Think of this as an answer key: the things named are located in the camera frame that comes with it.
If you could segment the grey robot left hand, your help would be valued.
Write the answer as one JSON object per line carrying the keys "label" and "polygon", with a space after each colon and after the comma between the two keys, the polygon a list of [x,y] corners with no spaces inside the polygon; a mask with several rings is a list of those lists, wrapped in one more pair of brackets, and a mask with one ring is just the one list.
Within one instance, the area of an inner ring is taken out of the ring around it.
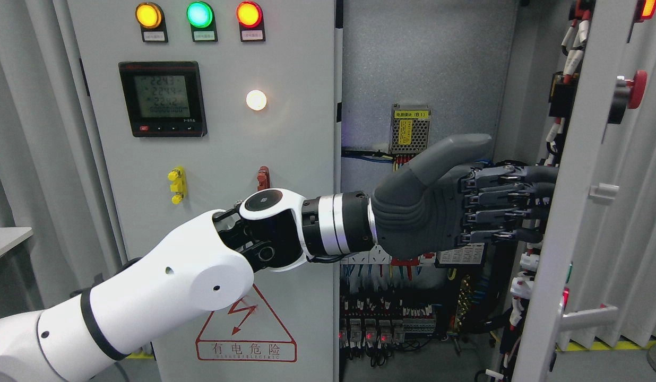
{"label": "grey robot left hand", "polygon": [[397,259],[461,248],[477,242],[542,241],[542,233],[522,227],[544,220],[559,169],[504,165],[481,168],[490,150],[487,134],[440,140],[392,172],[370,198],[377,242]]}

